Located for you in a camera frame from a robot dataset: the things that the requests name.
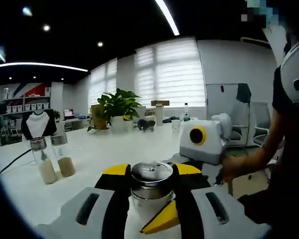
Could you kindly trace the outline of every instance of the black cable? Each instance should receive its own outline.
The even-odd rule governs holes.
[[[5,168],[3,168],[0,173],[2,173],[3,171],[5,171],[7,168],[9,168],[14,162],[16,162],[19,158],[21,158],[22,156],[24,156],[25,154],[29,153],[31,151],[31,149],[27,150],[26,152],[24,152],[23,154],[21,154],[20,156],[18,156],[17,158],[15,158],[14,160],[12,160],[12,162],[10,164],[8,164]]]

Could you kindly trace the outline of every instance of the cup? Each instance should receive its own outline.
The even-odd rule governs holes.
[[[180,120],[179,119],[172,120],[171,127],[172,127],[173,133],[179,133],[180,132]]]

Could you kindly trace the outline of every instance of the white machine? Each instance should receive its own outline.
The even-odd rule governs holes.
[[[232,131],[228,114],[212,116],[212,120],[195,120],[184,126],[179,154],[217,165],[225,152]]]

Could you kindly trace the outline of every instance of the window blind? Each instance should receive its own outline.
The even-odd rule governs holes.
[[[114,94],[116,92],[117,58],[91,71],[88,92],[88,104],[98,104],[97,99],[104,92]]]
[[[140,103],[169,100],[169,107],[205,106],[205,83],[193,38],[163,42],[137,50],[136,93]]]

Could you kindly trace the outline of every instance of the jar lid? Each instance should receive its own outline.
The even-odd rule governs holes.
[[[68,143],[68,139],[66,137],[66,134],[60,134],[60,135],[55,135],[51,136],[51,144],[53,146],[59,146]]]
[[[140,183],[155,186],[169,178],[173,174],[173,168],[162,162],[138,163],[133,166],[131,172],[133,178]]]
[[[46,149],[46,141],[44,137],[37,137],[30,140],[32,151],[40,151]]]

